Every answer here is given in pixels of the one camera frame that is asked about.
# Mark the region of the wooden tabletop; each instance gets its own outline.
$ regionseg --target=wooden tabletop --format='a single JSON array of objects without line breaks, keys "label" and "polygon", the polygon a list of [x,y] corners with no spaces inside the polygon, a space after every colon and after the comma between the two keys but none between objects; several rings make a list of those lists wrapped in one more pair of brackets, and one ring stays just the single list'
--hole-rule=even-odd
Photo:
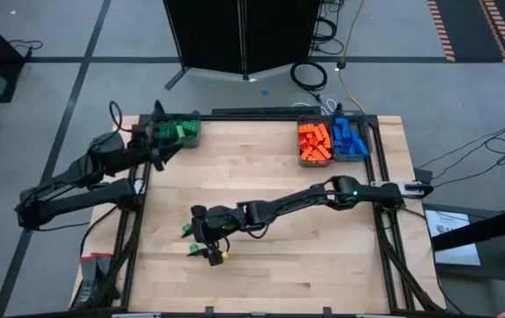
[{"label": "wooden tabletop", "polygon": [[[138,117],[124,117],[126,125],[137,121]],[[390,179],[413,180],[401,118],[379,121]],[[334,175],[368,182],[363,163],[300,167],[294,122],[201,124],[198,148],[181,150],[165,171],[151,172],[129,310],[203,312],[213,306],[217,313],[321,313],[323,307],[332,307],[334,314],[389,313],[369,203],[346,211],[311,207],[280,217],[263,239],[235,233],[230,236],[230,258],[220,266],[186,257],[192,238],[180,236],[193,205],[235,207],[239,201],[270,201]],[[377,162],[373,152],[380,179]],[[126,172],[117,175],[125,177]],[[423,213],[419,201],[406,203]],[[92,222],[110,207],[95,207]],[[114,213],[94,228],[85,255],[113,251],[119,215]],[[398,220],[410,272],[444,307],[426,223],[404,212],[398,213]],[[404,307],[394,266],[392,272],[398,306]],[[119,290],[123,281],[124,270],[117,279]]]}]

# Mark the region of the black metal frame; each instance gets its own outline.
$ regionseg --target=black metal frame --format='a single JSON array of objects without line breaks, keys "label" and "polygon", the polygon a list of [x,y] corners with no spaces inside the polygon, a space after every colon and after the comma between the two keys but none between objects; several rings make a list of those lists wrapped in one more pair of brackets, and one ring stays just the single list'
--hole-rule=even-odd
[{"label": "black metal frame", "polygon": [[[354,113],[351,116],[348,116],[349,119],[358,125],[358,129],[361,132],[361,138],[368,138],[368,129],[371,129],[373,132],[373,139],[375,143],[375,151],[378,157],[378,164],[381,169],[381,179],[384,181],[388,180],[388,166],[386,163],[386,157],[384,154],[384,149],[382,145],[380,127],[378,123],[378,118],[376,116],[367,116],[362,113]],[[225,115],[225,116],[215,116],[215,115],[204,115],[201,116],[202,121],[296,121],[298,116],[274,116],[274,115]],[[366,166],[366,175],[368,177],[368,182],[372,182],[375,180],[374,170],[373,170],[373,161],[372,157],[368,156],[365,159]],[[145,182],[145,186],[148,184],[149,175],[150,175],[150,164],[145,164],[145,169],[143,172],[143,180]],[[135,178],[136,170],[130,170],[129,177],[131,179]],[[119,251],[123,249],[124,243],[124,235],[127,231],[127,218],[129,217],[130,212],[134,212],[135,221],[132,227],[132,232],[137,235],[138,245],[138,236],[140,233],[140,229],[142,226],[143,212],[144,212],[144,204],[146,201],[147,192],[145,191],[140,197],[140,205],[137,210],[134,211],[122,211],[121,217],[119,220],[119,225],[117,229],[117,237],[114,249],[114,261],[117,261],[117,256]],[[376,231],[378,238],[386,238],[386,230],[384,229],[384,224],[382,221],[383,211],[378,205],[373,205],[374,212],[374,221],[376,224]],[[399,229],[399,224],[397,222],[396,213],[388,213],[389,221],[391,224],[392,237],[394,240],[394,246],[396,247],[396,255],[398,259],[395,261],[401,261],[403,265],[405,265],[405,259],[403,256],[403,244]],[[127,270],[125,272],[125,280],[124,280],[124,289],[122,292],[121,298],[121,306],[120,307],[111,307],[111,304],[102,304],[104,308],[94,308],[94,309],[79,309],[72,310],[67,312],[60,313],[47,313],[47,314],[35,314],[35,315],[27,315],[27,317],[59,317],[59,316],[67,316],[67,317],[111,317],[113,314],[126,314],[128,313],[129,306],[129,298],[131,296],[131,288],[132,288],[132,280],[134,276],[134,268],[135,261],[137,256],[137,248],[133,248],[129,255],[129,261],[126,264]],[[384,283],[386,287],[386,292],[388,295],[388,307],[390,310],[390,314],[395,315],[403,315],[408,318],[422,318],[422,317],[439,317],[439,318],[464,318],[464,317],[478,317],[478,318],[487,318],[483,316],[472,316],[472,315],[460,315],[460,314],[447,314],[439,311],[423,311],[423,310],[415,310],[413,304],[413,296],[411,288],[409,287],[407,282],[402,280],[402,288],[403,288],[403,296],[407,309],[400,308],[397,304],[396,300],[396,289],[394,286],[394,280],[392,277],[392,270],[390,266],[390,262],[393,261],[388,255],[381,249],[381,263],[384,274]],[[160,313],[160,317],[251,317],[251,316],[265,316],[265,317],[356,317],[355,314],[332,314],[330,307],[322,308],[322,314],[214,314],[214,309],[212,307],[206,307],[204,313]]]}]

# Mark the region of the yellow cable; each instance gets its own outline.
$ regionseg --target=yellow cable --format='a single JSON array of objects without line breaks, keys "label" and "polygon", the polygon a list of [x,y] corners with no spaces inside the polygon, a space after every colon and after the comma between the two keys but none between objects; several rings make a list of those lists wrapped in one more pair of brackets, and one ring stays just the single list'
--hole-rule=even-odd
[{"label": "yellow cable", "polygon": [[[344,52],[343,52],[343,57],[342,57],[343,62],[345,63],[345,65],[346,65],[346,59],[345,58],[347,56],[347,50],[349,49],[350,37],[352,36],[352,30],[354,29],[355,24],[357,23],[358,16],[360,15],[360,12],[362,11],[362,7],[364,5],[365,5],[365,0],[361,0],[360,1],[360,6],[358,7],[358,10],[357,10],[357,14],[355,15],[355,18],[352,20],[352,23],[350,24],[349,36],[347,37],[347,42],[344,44]],[[358,102],[355,99],[355,97],[350,93],[350,91],[347,88],[347,86],[344,84],[343,75],[341,74],[341,72],[343,70],[344,69],[339,70],[339,79],[341,80],[341,84],[343,85],[344,90],[347,92],[347,95],[352,100],[352,102],[354,102],[360,108],[360,110],[362,110],[362,112],[364,112],[366,114],[365,108],[362,106],[362,104],[360,102]]]}]

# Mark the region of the white paper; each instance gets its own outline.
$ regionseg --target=white paper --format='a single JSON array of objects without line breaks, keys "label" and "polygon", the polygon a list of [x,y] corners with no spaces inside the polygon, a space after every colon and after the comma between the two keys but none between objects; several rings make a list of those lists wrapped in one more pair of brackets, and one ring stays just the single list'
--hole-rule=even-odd
[{"label": "white paper", "polygon": [[[426,216],[432,237],[471,223],[468,221],[468,216],[461,213],[426,210]],[[476,249],[476,244],[435,252],[435,258],[439,264],[480,266],[479,252]]]}]

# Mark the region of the wooden table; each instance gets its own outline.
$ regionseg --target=wooden table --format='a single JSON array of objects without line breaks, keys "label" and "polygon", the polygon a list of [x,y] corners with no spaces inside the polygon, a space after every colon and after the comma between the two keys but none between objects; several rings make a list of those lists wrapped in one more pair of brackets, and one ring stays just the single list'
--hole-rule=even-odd
[{"label": "wooden table", "polygon": [[[138,117],[124,118],[126,125],[137,121]],[[401,118],[379,121],[390,179],[413,180]],[[221,266],[186,257],[193,241],[180,236],[193,205],[234,207],[239,201],[270,201],[333,175],[367,183],[363,163],[298,166],[296,129],[294,122],[202,122],[198,148],[181,150],[165,171],[151,172],[130,311],[203,312],[213,306],[217,313],[321,313],[323,307],[332,307],[334,314],[389,313],[369,203],[347,211],[311,207],[280,217],[260,240],[240,232],[231,235],[230,258]],[[375,152],[373,156],[380,180]],[[125,178],[126,173],[117,177]],[[423,212],[419,201],[406,203]],[[92,222],[109,208],[95,207]],[[94,228],[85,255],[113,251],[119,215],[114,213]],[[404,212],[398,213],[398,220],[409,270],[444,307],[426,223]],[[392,272],[398,306],[404,307],[394,266]],[[117,279],[119,290],[123,281],[124,271]]]}]

